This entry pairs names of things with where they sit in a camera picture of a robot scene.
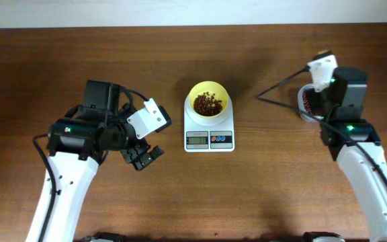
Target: white wall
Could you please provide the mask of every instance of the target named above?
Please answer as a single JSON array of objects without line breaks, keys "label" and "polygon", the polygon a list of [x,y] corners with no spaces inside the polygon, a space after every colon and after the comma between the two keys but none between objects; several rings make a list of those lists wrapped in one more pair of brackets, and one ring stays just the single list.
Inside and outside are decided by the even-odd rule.
[{"label": "white wall", "polygon": [[387,0],[0,0],[0,28],[387,22]]}]

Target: white bracket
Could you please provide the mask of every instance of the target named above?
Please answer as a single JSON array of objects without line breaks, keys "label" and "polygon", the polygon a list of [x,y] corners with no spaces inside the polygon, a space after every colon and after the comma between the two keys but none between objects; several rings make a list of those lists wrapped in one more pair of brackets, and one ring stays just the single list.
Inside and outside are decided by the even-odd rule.
[{"label": "white bracket", "polygon": [[329,87],[334,69],[338,67],[335,55],[330,54],[307,63],[312,73],[314,91],[320,92]]},{"label": "white bracket", "polygon": [[134,127],[138,139],[144,138],[167,123],[153,98],[144,102],[144,105],[145,108],[128,118],[128,123]]}]

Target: brown wooden surface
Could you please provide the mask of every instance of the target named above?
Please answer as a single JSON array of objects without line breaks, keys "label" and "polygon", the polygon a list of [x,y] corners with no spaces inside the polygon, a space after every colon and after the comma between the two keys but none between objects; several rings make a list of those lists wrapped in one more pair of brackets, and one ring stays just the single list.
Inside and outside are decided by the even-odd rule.
[{"label": "brown wooden surface", "polygon": [[[38,203],[44,165],[32,137],[82,102],[88,79],[153,97],[173,125],[148,136],[166,153],[144,171],[110,155],[86,195],[75,238],[98,231],[366,237],[363,214],[318,125],[253,98],[323,49],[340,65],[368,72],[363,116],[387,158],[387,24],[0,30],[0,241],[23,241]],[[223,84],[234,103],[232,153],[183,150],[183,101],[204,80]],[[311,81],[309,74],[296,80],[270,97],[294,104]]]}]

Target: food pellet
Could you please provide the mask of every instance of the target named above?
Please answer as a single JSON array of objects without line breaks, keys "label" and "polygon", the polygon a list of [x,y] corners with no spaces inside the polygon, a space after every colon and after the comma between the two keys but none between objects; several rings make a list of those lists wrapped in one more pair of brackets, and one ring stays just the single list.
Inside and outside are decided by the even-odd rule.
[{"label": "food pellet", "polygon": [[198,95],[193,101],[193,109],[199,115],[214,116],[222,111],[222,100],[214,99],[215,93],[210,97],[210,93],[204,92],[202,95]]},{"label": "food pellet", "polygon": [[304,102],[304,108],[306,109],[306,112],[315,116],[320,116],[320,114],[312,112],[312,109],[310,108],[310,104],[308,103],[307,95],[305,92],[302,94],[302,101]]}]

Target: cable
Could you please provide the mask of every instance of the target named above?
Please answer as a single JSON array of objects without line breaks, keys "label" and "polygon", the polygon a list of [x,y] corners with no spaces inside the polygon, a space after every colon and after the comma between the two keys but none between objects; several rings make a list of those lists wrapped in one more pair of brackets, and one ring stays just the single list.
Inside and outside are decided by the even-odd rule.
[{"label": "cable", "polygon": [[74,117],[74,115],[77,113],[77,111],[79,111],[79,108],[81,107],[81,105],[75,105],[74,107],[72,107],[70,110],[68,110],[68,112],[65,114],[65,118],[72,118]]},{"label": "cable", "polygon": [[126,97],[128,98],[129,100],[129,108],[131,109],[132,108],[132,102],[134,101],[132,99],[132,95],[129,93],[129,91],[126,89],[126,87],[124,86],[120,86],[120,92],[123,92],[125,93]]},{"label": "cable", "polygon": [[319,122],[323,126],[327,127],[329,130],[332,130],[333,132],[335,132],[336,134],[338,134],[342,138],[348,140],[351,144],[355,145],[361,151],[361,153],[363,153],[367,157],[367,160],[371,163],[372,167],[374,168],[374,171],[378,172],[380,178],[383,180],[383,182],[384,182],[384,184],[385,184],[385,186],[387,188],[387,178],[384,175],[382,169],[373,160],[373,158],[370,156],[370,154],[368,154],[367,151],[365,149],[363,149],[361,147],[361,145],[358,144],[357,141],[353,140],[352,138],[350,138],[349,136],[347,136],[346,134],[344,134],[343,132],[341,132],[340,130],[335,128],[334,126],[330,125],[329,123],[327,123],[327,122],[325,122],[325,121],[323,121],[323,120],[321,120],[319,118],[316,118],[314,115],[309,114],[308,112],[305,112],[304,110],[300,110],[297,107],[294,107],[294,106],[291,106],[291,105],[288,105],[288,104],[283,104],[283,103],[280,103],[280,102],[277,102],[277,101],[273,101],[273,100],[261,97],[262,95],[266,94],[267,92],[271,91],[272,89],[275,89],[276,87],[279,87],[280,85],[286,84],[287,82],[289,82],[292,79],[292,77],[295,77],[296,75],[302,73],[304,69],[302,69],[301,71],[296,72],[295,74],[289,76],[288,78],[284,79],[283,81],[280,81],[278,84],[275,84],[274,86],[270,87],[269,89],[261,92],[256,98],[261,100],[261,101],[267,102],[269,104],[274,104],[274,105],[277,105],[277,106],[280,106],[280,107],[289,108],[289,109],[292,109],[293,111],[295,111],[297,113],[302,113],[304,115],[307,115],[308,117],[316,120],[317,122]]},{"label": "cable", "polygon": [[303,69],[295,72],[294,74],[290,75],[289,77],[286,77],[285,79],[283,79],[283,81],[280,81],[279,83],[271,86],[269,89],[266,89],[265,91],[261,92],[260,94],[258,94],[257,97],[260,97],[264,94],[266,94],[267,92],[271,91],[272,89],[275,89],[276,87],[279,87],[281,85],[285,85],[286,83],[288,83],[290,80],[292,80],[292,78],[296,77],[297,75],[303,73],[303,72],[307,72],[310,70],[310,67],[308,65],[306,65]]},{"label": "cable", "polygon": [[130,93],[136,94],[137,96],[141,97],[144,101],[148,102],[148,98],[143,96],[143,94],[141,94],[137,91],[134,91],[134,90],[129,90],[129,89],[127,91],[129,91]]},{"label": "cable", "polygon": [[40,148],[40,145],[37,143],[37,139],[44,138],[47,136],[48,136],[47,134],[41,134],[41,135],[35,136],[32,139],[32,142],[33,142],[35,148],[37,149],[38,154],[41,156],[41,159],[43,159],[44,165],[46,166],[47,172],[50,176],[50,181],[52,182],[52,191],[51,191],[51,196],[50,196],[50,203],[49,203],[48,208],[47,208],[46,217],[44,218],[43,227],[41,228],[40,237],[38,238],[38,242],[42,242],[44,240],[48,221],[50,220],[50,216],[52,215],[54,201],[56,199],[56,193],[57,193],[56,180],[54,178],[52,168],[51,168],[50,164],[48,163],[46,155],[44,154],[43,150]]},{"label": "cable", "polygon": [[334,104],[334,106],[331,108],[331,111],[329,111],[327,118],[325,119],[326,122],[329,121],[329,118],[334,114],[335,108],[340,107],[339,104]]}]

